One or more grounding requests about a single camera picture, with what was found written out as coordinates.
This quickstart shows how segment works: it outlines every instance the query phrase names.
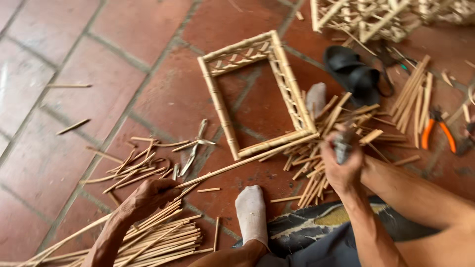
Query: hand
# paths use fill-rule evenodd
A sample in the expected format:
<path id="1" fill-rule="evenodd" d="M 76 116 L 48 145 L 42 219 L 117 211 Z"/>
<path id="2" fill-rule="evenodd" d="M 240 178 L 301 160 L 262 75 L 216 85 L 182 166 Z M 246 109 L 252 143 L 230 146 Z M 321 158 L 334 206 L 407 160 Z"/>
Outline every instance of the hand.
<path id="1" fill-rule="evenodd" d="M 343 165 L 336 162 L 333 140 L 338 132 L 333 132 L 321 144 L 321 155 L 325 162 L 325 174 L 335 192 L 341 196 L 360 184 L 361 168 L 363 166 L 363 149 L 357 140 L 352 141 L 352 151 Z"/>
<path id="2" fill-rule="evenodd" d="M 143 220 L 181 194 L 171 179 L 146 180 L 118 208 L 132 223 Z"/>

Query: orange handle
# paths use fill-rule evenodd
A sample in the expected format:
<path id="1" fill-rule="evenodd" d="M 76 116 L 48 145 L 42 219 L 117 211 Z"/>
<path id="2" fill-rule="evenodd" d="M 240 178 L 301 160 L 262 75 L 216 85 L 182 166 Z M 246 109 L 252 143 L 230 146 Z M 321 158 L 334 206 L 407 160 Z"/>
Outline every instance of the orange handle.
<path id="1" fill-rule="evenodd" d="M 429 136 L 430 136 L 430 131 L 432 131 L 432 127 L 434 127 L 434 123 L 436 123 L 436 121 L 431 118 L 429 120 L 429 125 L 427 125 L 427 128 L 424 130 L 424 133 L 422 134 L 422 148 L 425 150 L 429 150 Z"/>
<path id="2" fill-rule="evenodd" d="M 452 134 L 450 133 L 449 129 L 447 128 L 447 126 L 445 125 L 445 123 L 439 123 L 440 127 L 442 127 L 442 130 L 444 130 L 444 133 L 446 134 L 447 136 L 447 139 L 448 139 L 448 143 L 450 145 L 450 150 L 455 153 L 457 152 L 457 148 L 455 146 L 455 140 L 454 138 L 452 137 Z"/>

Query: rectangular rattan frame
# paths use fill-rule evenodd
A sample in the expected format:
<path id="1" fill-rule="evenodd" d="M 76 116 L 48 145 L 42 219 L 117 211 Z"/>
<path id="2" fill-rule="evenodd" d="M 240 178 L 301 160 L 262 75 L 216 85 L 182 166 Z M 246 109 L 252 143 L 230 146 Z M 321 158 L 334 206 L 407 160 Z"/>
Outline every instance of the rectangular rattan frame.
<path id="1" fill-rule="evenodd" d="M 295 131 L 240 149 L 228 111 L 224 105 L 223 97 L 216 86 L 214 77 L 263 59 L 269 60 Z M 309 112 L 305 107 L 300 88 L 275 30 L 259 34 L 205 56 L 198 57 L 198 62 L 234 160 L 239 160 L 317 132 L 313 119 L 310 118 Z"/>

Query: foot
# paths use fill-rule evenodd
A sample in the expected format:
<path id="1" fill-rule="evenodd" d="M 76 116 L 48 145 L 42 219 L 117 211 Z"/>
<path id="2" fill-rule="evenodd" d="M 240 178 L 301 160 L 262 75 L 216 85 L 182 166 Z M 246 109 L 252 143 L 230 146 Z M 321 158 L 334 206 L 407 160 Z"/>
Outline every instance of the foot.
<path id="1" fill-rule="evenodd" d="M 266 205 L 258 185 L 247 186 L 236 199 L 237 219 L 241 228 L 243 245 L 256 239 L 267 249 Z"/>

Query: orange pliers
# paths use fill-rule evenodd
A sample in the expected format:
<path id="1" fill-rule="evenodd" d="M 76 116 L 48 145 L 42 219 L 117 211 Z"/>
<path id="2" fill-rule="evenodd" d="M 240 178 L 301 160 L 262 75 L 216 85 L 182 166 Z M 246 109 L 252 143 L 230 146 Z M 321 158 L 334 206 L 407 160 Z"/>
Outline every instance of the orange pliers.
<path id="1" fill-rule="evenodd" d="M 442 130 L 444 130 L 444 133 L 447 136 L 448 143 L 450 145 L 450 150 L 453 153 L 457 152 L 455 140 L 452 137 L 452 134 L 450 133 L 449 129 L 447 128 L 447 125 L 444 123 L 444 120 L 442 119 L 442 112 L 440 111 L 440 108 L 432 108 L 430 111 L 429 125 L 427 125 L 427 128 L 425 128 L 424 133 L 422 134 L 422 148 L 425 150 L 429 150 L 428 140 L 430 132 L 432 131 L 432 128 L 434 127 L 434 124 L 436 122 L 438 122 Z"/>

